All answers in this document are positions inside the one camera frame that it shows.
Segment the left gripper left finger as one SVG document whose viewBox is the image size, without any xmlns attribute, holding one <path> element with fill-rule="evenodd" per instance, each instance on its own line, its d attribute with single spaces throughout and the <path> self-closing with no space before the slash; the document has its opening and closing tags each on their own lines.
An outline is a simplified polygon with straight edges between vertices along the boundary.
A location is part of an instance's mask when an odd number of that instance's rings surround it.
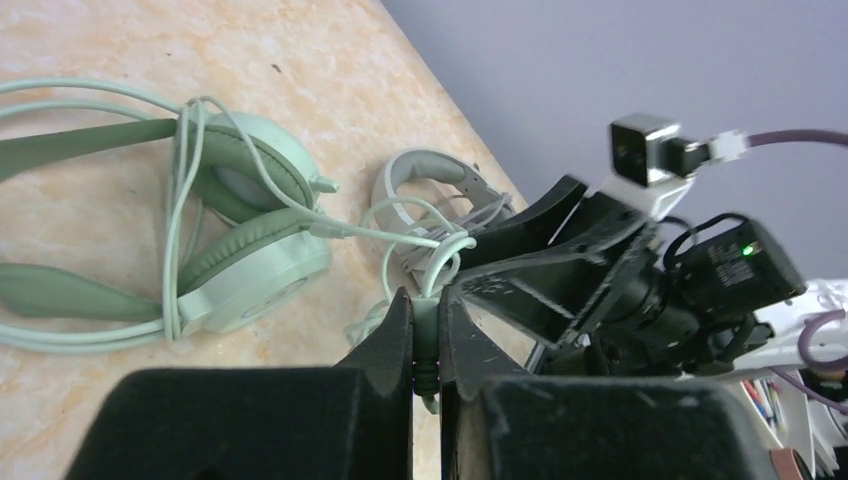
<svg viewBox="0 0 848 480">
<path fill-rule="evenodd" d="M 408 479 L 412 302 L 322 367 L 146 369 L 107 395 L 70 479 Z"/>
</svg>

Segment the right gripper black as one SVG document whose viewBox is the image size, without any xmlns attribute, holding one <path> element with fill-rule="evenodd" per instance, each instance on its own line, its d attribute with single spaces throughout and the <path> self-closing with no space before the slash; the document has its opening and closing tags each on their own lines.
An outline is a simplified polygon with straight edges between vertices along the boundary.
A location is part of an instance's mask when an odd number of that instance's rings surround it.
<svg viewBox="0 0 848 480">
<path fill-rule="evenodd" d="M 756 220 L 698 239 L 687 227 L 663 253 L 656 223 L 564 175 L 525 210 L 475 232 L 453 291 L 549 349 L 561 375 L 580 335 L 602 376 L 720 375 L 765 344 L 755 312 L 776 301 L 776 243 Z"/>
</svg>

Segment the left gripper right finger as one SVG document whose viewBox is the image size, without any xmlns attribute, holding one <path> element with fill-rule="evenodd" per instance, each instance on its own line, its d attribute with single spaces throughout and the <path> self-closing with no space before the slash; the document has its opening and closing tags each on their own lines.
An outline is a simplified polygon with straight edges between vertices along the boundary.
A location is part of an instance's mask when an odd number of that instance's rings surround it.
<svg viewBox="0 0 848 480">
<path fill-rule="evenodd" d="M 538 377 L 443 294 L 446 479 L 758 479 L 762 448 L 713 382 Z"/>
</svg>

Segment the white gaming headphones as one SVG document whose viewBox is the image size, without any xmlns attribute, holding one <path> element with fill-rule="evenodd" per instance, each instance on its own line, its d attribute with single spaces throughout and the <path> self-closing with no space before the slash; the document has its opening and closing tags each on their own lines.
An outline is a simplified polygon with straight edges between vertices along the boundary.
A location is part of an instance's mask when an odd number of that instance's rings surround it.
<svg viewBox="0 0 848 480">
<path fill-rule="evenodd" d="M 376 227 L 441 242 L 515 215 L 512 196 L 487 181 L 480 168 L 438 150 L 410 149 L 389 160 L 371 194 Z"/>
</svg>

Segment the mint green headphones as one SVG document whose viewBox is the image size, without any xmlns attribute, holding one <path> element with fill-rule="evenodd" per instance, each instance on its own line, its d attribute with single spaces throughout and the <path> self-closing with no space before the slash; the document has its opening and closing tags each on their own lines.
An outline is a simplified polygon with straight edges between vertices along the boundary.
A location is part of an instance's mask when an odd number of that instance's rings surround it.
<svg viewBox="0 0 848 480">
<path fill-rule="evenodd" d="M 55 267 L 5 263 L 1 299 L 28 318 L 109 321 L 109 330 L 59 333 L 3 325 L 4 345 L 55 354 L 95 354 L 173 342 L 246 326 L 326 273 L 332 263 L 318 199 L 338 189 L 288 131 L 235 112 L 211 96 L 182 104 L 109 81 L 32 78 L 3 93 L 40 88 L 102 91 L 142 101 L 161 116 L 90 99 L 4 107 L 3 117 L 48 110 L 116 114 L 115 124 L 12 138 L 1 176 L 137 144 L 169 140 L 162 285 L 147 299 Z"/>
</svg>

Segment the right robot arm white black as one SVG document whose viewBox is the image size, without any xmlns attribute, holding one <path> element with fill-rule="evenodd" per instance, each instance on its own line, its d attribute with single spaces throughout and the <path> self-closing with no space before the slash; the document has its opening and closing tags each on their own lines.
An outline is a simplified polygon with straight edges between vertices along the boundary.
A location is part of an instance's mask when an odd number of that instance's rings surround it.
<svg viewBox="0 0 848 480">
<path fill-rule="evenodd" d="M 810 291 L 783 247 L 736 212 L 667 247 L 646 213 L 564 176 L 475 235 L 449 290 L 532 337 L 543 375 L 736 375 L 778 337 L 769 307 Z"/>
</svg>

